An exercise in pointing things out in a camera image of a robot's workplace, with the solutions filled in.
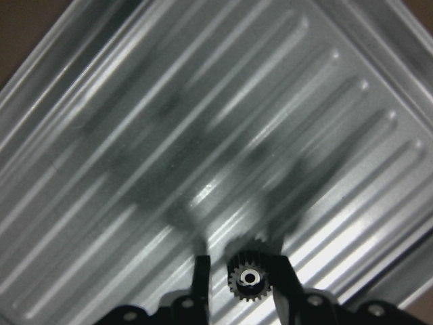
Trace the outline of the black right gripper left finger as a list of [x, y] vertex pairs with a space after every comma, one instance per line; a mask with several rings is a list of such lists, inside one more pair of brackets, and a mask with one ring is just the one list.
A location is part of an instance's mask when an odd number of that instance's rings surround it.
[[210, 256], [196, 257], [189, 292], [192, 306], [187, 308], [188, 324], [209, 324]]

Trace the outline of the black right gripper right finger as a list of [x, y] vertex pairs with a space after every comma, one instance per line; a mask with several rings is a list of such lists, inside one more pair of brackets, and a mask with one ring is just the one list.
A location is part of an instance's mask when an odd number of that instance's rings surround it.
[[286, 256], [271, 256], [269, 279], [280, 323], [306, 324], [304, 289]]

